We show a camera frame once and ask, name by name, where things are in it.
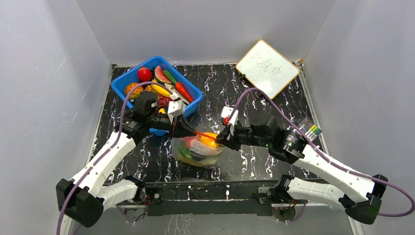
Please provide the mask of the toy peach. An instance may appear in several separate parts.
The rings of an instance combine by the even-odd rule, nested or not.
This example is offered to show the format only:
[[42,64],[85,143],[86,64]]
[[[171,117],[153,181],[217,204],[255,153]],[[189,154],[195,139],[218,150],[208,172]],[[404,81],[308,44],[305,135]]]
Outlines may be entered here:
[[193,140],[199,140],[199,136],[190,136],[190,137],[185,137],[185,138],[183,138],[184,147],[185,147],[185,148],[190,148],[190,146],[191,146],[191,142],[192,142]]

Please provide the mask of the green toy lettuce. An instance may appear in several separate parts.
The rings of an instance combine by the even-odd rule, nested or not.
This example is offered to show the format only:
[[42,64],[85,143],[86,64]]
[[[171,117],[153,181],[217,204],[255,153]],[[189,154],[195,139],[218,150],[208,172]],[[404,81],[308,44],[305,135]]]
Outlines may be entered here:
[[179,147],[177,153],[180,161],[197,167],[211,167],[218,161],[217,156],[204,156],[185,147]]

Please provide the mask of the yellow toy bell pepper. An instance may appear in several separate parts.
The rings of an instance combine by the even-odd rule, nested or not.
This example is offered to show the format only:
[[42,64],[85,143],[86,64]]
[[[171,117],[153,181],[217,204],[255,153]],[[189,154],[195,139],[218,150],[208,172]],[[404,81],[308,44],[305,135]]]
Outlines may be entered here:
[[216,133],[204,132],[201,134],[200,142],[212,148],[218,148],[220,144],[216,143]]

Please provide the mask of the clear zip top bag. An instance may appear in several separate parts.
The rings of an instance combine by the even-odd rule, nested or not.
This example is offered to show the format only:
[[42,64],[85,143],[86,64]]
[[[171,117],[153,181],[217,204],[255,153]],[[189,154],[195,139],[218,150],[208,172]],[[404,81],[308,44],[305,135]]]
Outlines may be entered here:
[[[219,160],[225,147],[223,145],[220,145],[218,148],[212,148],[212,147],[206,146],[205,144],[200,142],[201,134],[202,133],[197,134],[197,136],[199,136],[199,140],[193,140],[191,142],[190,148],[188,149],[190,151],[194,151],[204,156],[217,156]],[[174,157],[176,160],[179,160],[178,153],[177,153],[177,150],[179,147],[184,147],[183,138],[173,138],[172,139],[172,157]],[[218,165],[218,162],[216,163],[216,165],[213,165],[211,167],[206,167],[206,168],[215,168],[217,167],[217,165]]]

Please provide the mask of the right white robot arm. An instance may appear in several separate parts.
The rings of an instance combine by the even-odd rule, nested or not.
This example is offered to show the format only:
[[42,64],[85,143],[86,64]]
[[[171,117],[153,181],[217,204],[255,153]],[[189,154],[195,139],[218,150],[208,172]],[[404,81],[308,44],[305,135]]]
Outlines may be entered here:
[[276,159],[310,170],[326,181],[316,183],[283,175],[274,188],[258,189],[261,204],[313,201],[340,209],[363,224],[374,223],[380,214],[384,185],[353,175],[351,168],[319,152],[298,132],[280,129],[277,119],[265,111],[255,111],[252,117],[253,122],[245,127],[237,111],[225,106],[221,111],[225,128],[216,143],[232,150],[240,150],[242,145],[265,147]]

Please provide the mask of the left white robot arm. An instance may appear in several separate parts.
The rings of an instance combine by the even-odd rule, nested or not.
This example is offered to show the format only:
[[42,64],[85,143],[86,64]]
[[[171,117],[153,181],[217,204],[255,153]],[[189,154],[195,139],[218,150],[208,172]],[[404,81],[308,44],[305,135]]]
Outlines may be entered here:
[[166,112],[160,113],[157,95],[152,92],[141,92],[133,108],[123,108],[118,130],[112,132],[97,156],[70,180],[61,179],[57,183],[59,221],[66,215],[89,228],[105,210],[120,202],[142,203],[146,198],[145,183],[133,176],[109,187],[103,184],[151,129],[167,131],[172,138],[195,136],[194,129],[184,117],[185,108],[183,101],[173,94]]

